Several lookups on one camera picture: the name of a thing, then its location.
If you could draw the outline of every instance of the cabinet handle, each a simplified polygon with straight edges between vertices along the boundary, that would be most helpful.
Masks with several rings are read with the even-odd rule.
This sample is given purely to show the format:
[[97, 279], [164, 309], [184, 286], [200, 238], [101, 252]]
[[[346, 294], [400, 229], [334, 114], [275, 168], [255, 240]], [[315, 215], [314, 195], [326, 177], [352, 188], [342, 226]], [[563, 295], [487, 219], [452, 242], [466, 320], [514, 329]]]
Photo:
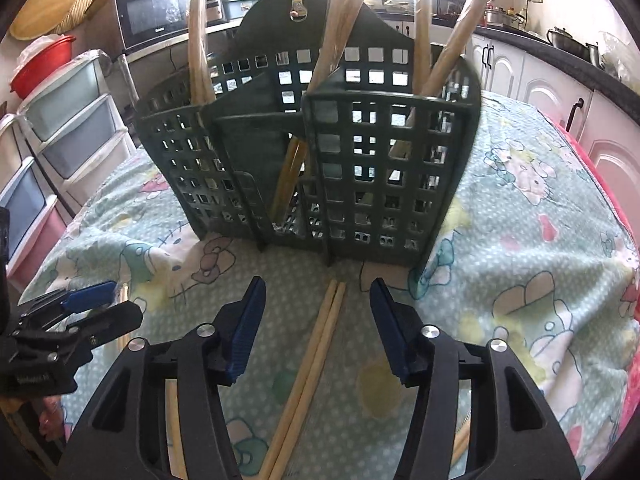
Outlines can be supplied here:
[[571, 129], [571, 125], [574, 124], [575, 111], [578, 108], [582, 108], [584, 106], [584, 99], [578, 99], [578, 102], [572, 106], [571, 113], [569, 114], [569, 120], [566, 122], [566, 130], [569, 131]]
[[491, 64], [489, 63], [489, 60], [491, 59], [491, 53], [494, 51], [494, 47], [492, 45], [492, 47], [489, 49], [489, 52], [486, 53], [486, 65], [489, 67], [489, 70], [493, 70], [494, 67], [491, 66]]

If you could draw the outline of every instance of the dark countertop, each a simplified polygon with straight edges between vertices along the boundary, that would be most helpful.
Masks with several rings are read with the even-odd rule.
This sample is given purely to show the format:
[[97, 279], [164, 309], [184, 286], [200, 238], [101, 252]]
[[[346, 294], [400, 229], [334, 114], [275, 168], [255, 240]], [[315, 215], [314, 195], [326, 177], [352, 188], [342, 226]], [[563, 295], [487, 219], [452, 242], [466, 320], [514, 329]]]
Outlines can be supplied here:
[[[414, 20], [412, 14], [378, 12], [378, 15], [383, 20], [395, 20], [398, 22], [412, 22]], [[434, 18], [432, 23], [443, 27], [453, 27], [454, 25], [453, 22], [440, 18]], [[519, 48], [561, 70], [577, 82], [585, 85], [589, 90], [597, 90], [604, 97], [615, 103], [640, 126], [640, 96], [631, 88], [604, 72], [604, 70], [600, 70], [591, 63], [526, 33], [525, 35], [513, 34], [498, 28], [476, 27], [476, 34]]]

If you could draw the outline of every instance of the red bowl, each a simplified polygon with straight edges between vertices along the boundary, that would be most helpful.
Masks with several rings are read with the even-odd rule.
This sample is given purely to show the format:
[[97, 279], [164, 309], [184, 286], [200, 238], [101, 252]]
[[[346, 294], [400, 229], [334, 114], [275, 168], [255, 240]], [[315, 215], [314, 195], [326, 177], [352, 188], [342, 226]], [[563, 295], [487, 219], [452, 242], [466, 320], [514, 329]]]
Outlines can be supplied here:
[[54, 70], [71, 61], [71, 44], [75, 36], [63, 36], [33, 56], [11, 81], [11, 92], [24, 99]]

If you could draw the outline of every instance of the silver screw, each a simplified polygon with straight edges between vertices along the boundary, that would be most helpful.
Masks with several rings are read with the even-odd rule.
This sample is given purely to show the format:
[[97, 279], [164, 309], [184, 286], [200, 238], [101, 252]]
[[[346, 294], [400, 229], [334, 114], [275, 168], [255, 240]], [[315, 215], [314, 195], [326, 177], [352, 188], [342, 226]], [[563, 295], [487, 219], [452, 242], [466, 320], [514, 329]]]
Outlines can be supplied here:
[[138, 350], [142, 350], [145, 347], [145, 340], [142, 339], [141, 337], [137, 337], [129, 341], [129, 344], [127, 345], [127, 347], [132, 352], [137, 352]]
[[506, 349], [509, 347], [509, 345], [507, 345], [507, 343], [505, 343], [502, 339], [494, 339], [489, 343], [489, 346], [491, 347], [491, 350], [494, 350], [496, 352], [505, 352]]
[[422, 327], [422, 335], [429, 339], [434, 339], [440, 335], [440, 330], [437, 326], [425, 325]]
[[209, 323], [200, 325], [196, 329], [196, 333], [200, 337], [210, 337], [216, 333], [216, 327], [214, 327], [212, 324], [209, 324]]

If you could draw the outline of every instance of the dark green plastic basket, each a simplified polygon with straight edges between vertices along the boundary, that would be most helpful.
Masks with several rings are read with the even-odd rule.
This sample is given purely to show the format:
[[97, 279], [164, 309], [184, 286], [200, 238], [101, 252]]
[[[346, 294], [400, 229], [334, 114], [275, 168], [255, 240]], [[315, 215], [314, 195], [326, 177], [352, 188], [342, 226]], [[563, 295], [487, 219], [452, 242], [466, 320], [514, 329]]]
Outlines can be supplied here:
[[[327, 0], [302, 1], [301, 22], [289, 17], [293, 0], [249, 11], [210, 62], [212, 104], [190, 105], [186, 70], [152, 89], [136, 109], [140, 139], [201, 238], [219, 232], [422, 268], [473, 145], [478, 76], [461, 58], [439, 98], [408, 94], [413, 40], [363, 6], [340, 68], [305, 94]], [[435, 60], [442, 48], [432, 49]], [[313, 176], [300, 179], [274, 226], [267, 210], [291, 135], [308, 140]], [[411, 143], [407, 159], [388, 156], [396, 139]]]

